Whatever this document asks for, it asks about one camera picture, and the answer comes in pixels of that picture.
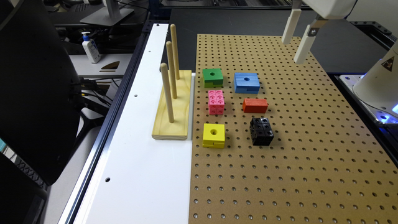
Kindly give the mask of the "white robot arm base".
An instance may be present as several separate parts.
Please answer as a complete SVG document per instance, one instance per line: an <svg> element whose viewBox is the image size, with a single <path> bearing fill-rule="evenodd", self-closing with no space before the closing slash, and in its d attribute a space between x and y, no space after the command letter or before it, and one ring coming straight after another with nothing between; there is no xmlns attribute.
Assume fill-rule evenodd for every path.
<svg viewBox="0 0 398 224"><path fill-rule="evenodd" d="M397 44L364 75L341 75L340 80L376 124L397 125Z"/></svg>

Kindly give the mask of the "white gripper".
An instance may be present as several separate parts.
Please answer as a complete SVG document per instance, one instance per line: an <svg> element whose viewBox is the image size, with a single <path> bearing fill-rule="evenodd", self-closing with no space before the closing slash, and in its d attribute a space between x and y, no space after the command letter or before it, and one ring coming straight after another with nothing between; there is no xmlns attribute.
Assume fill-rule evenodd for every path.
<svg viewBox="0 0 398 224"><path fill-rule="evenodd" d="M317 14L324 19L342 19L347 16L354 7L356 0L303 0L305 4L310 6ZM288 17L284 33L282 35L282 43L290 44L295 28L301 15L301 9L291 10ZM319 28L308 25L300 45L296 51L294 62L303 64L307 58L309 51L315 41Z"/></svg>

